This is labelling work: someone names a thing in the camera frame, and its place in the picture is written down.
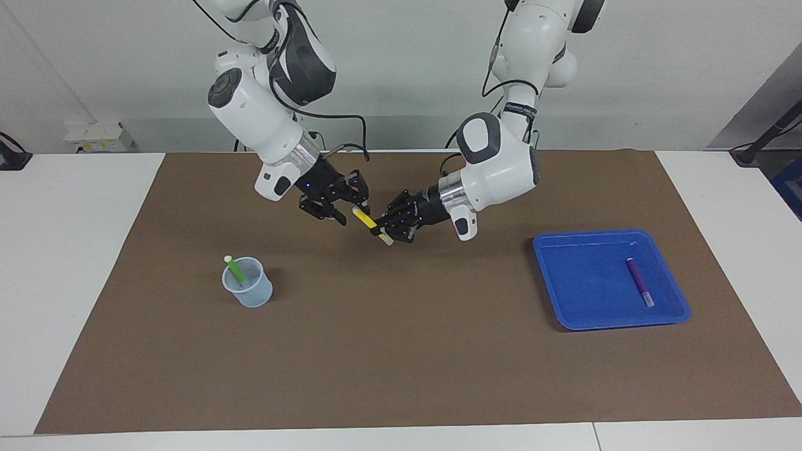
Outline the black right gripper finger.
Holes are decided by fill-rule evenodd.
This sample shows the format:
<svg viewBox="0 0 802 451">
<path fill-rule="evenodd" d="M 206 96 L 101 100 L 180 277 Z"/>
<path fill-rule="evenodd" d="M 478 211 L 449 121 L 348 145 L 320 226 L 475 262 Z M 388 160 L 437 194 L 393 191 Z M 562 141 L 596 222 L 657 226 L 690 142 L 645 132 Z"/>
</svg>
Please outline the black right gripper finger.
<svg viewBox="0 0 802 451">
<path fill-rule="evenodd" d="M 350 172 L 350 203 L 357 205 L 364 214 L 370 215 L 369 187 L 359 170 Z"/>
<path fill-rule="evenodd" d="M 299 199 L 299 208 L 305 213 L 318 218 L 319 220 L 335 220 L 341 226 L 345 226 L 347 224 L 346 217 L 335 208 L 333 203 L 326 199 L 323 199 L 321 202 L 317 202 L 317 200 L 310 199 L 309 197 L 301 197 Z"/>
</svg>

